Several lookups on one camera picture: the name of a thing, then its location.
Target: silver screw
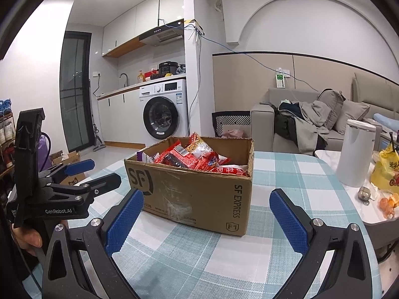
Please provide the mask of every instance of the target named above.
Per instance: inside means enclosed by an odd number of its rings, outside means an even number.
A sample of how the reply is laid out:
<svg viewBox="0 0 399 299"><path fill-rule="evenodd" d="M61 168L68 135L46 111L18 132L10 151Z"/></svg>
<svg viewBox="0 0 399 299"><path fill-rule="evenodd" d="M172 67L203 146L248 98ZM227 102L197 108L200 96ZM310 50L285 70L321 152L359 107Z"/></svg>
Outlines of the silver screw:
<svg viewBox="0 0 399 299"><path fill-rule="evenodd" d="M350 227L352 228L352 230L354 231L358 231L359 230L359 226L357 224L350 224Z"/></svg>
<svg viewBox="0 0 399 299"><path fill-rule="evenodd" d="M320 218L314 218L313 219L313 224L315 225L315 226L323 226L324 225L324 221L322 221Z"/></svg>
<svg viewBox="0 0 399 299"><path fill-rule="evenodd" d="M63 224L58 224L57 226L55 226L54 230L55 230L55 231L62 231L63 228L64 228L64 225L63 225Z"/></svg>
<svg viewBox="0 0 399 299"><path fill-rule="evenodd" d="M101 219L100 218L94 218L91 222L90 222L91 226L96 227L99 224L101 224Z"/></svg>

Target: gray pillow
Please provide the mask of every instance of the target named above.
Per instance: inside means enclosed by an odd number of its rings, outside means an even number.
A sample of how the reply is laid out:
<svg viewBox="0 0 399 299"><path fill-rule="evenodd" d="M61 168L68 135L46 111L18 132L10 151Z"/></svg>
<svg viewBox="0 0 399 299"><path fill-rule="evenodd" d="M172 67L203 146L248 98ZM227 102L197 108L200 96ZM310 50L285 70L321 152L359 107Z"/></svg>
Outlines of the gray pillow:
<svg viewBox="0 0 399 299"><path fill-rule="evenodd" d="M346 122L348 119L362 121L369 110L370 106L367 104L345 100L344 105L342 106L341 114L335 123L334 130L336 130L339 134L344 135Z"/></svg>
<svg viewBox="0 0 399 299"><path fill-rule="evenodd" d="M334 127L334 124L337 122L344 104L342 92L326 89L320 94L317 100L325 103L331 109L330 115L324 124L328 130L331 130Z"/></svg>

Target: washing machine door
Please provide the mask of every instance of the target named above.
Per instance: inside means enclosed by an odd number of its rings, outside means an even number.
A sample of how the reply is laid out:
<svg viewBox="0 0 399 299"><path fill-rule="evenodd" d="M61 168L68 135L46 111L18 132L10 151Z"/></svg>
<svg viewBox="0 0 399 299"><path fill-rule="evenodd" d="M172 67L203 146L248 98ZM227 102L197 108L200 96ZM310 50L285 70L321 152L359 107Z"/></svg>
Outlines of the washing machine door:
<svg viewBox="0 0 399 299"><path fill-rule="evenodd" d="M172 136L179 126L179 112L168 98L153 97L144 107L143 120L151 136L164 140Z"/></svg>

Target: blue shoe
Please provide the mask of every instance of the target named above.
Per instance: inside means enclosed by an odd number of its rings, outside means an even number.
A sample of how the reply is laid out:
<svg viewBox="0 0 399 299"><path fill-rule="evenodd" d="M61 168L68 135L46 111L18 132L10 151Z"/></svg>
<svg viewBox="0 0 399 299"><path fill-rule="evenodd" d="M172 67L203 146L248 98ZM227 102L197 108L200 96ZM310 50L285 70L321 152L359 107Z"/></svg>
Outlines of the blue shoe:
<svg viewBox="0 0 399 299"><path fill-rule="evenodd" d="M10 99L4 100L4 102L3 102L3 114L4 114L4 116L10 114L11 112L12 112L11 111L11 100Z"/></svg>

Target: washing machine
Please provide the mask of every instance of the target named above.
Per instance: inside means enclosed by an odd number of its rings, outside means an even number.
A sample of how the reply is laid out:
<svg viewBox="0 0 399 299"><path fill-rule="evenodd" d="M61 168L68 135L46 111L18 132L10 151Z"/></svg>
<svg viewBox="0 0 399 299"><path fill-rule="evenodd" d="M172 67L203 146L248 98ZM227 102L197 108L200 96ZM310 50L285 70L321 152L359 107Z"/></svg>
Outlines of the washing machine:
<svg viewBox="0 0 399 299"><path fill-rule="evenodd" d="M189 135L185 79L154 83L140 88L142 126L147 147L169 136Z"/></svg>

